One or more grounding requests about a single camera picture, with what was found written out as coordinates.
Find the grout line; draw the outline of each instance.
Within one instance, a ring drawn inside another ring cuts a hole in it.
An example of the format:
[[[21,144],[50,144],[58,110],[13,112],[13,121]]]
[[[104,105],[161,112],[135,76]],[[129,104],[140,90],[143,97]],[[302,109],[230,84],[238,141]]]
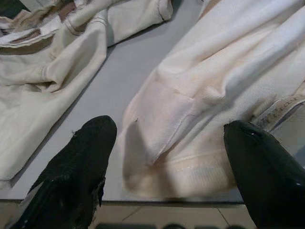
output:
[[[138,212],[142,207],[138,207],[135,211],[133,211],[132,213],[130,213],[128,216],[126,216],[124,219],[122,219],[122,222],[124,220],[126,220],[129,216],[132,216],[134,213]]]
[[[219,213],[221,214],[221,216],[223,217],[223,219],[225,220],[225,222],[228,224],[228,226],[230,226],[229,222],[227,221],[227,219],[224,217],[224,215],[221,213],[221,211],[219,210],[219,208],[217,209],[219,211]]]

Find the tile floor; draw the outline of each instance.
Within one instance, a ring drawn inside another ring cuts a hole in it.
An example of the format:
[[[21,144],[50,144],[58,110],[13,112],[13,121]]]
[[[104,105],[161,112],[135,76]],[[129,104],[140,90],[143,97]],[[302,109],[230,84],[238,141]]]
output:
[[[16,211],[15,203],[0,203],[0,229],[4,228],[7,219]],[[103,205],[95,212],[89,229],[99,223],[149,224],[157,229],[169,223],[178,223],[187,229],[197,226],[214,226],[225,229],[229,225],[240,225],[254,229],[245,206],[227,208],[181,208],[150,206],[113,206]]]

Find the white sweatshirt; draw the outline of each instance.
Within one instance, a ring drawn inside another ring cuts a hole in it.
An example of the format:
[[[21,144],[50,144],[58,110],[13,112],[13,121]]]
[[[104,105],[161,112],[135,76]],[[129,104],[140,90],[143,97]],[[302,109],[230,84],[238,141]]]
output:
[[[125,112],[125,187],[142,197],[189,197],[235,186],[223,125],[259,123],[287,96],[301,103],[304,65],[304,0],[211,1]]]
[[[92,79],[107,46],[172,12],[170,0],[55,0],[15,20],[0,17],[13,31],[0,37],[0,184],[20,171]]]

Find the white pants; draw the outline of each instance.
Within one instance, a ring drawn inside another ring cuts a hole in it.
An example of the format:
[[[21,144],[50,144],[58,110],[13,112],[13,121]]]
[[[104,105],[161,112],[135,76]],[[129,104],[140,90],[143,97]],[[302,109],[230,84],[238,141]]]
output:
[[[125,112],[125,187],[143,197],[188,197],[235,186],[223,125],[264,127],[272,104],[291,104],[293,95],[303,102],[304,65],[303,0],[211,1]]]
[[[63,2],[55,0],[32,14],[22,12],[15,20],[0,18],[0,26],[12,32],[0,37],[3,182],[20,171],[95,75],[107,46],[170,19],[173,11],[170,0]],[[62,10],[50,14],[56,7]]]

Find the cream fabric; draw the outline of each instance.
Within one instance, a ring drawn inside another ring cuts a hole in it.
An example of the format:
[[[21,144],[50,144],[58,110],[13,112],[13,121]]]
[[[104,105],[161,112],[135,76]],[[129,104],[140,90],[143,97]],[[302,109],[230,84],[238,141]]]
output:
[[[170,19],[173,12],[170,0],[76,0],[67,6],[76,9],[63,22],[60,14],[40,20],[63,2],[7,22],[13,33],[0,37],[2,181],[24,166],[92,79],[107,46]],[[34,32],[39,35],[31,37]]]
[[[189,197],[235,186],[223,125],[304,93],[304,63],[303,0],[211,1],[125,112],[127,190]]]

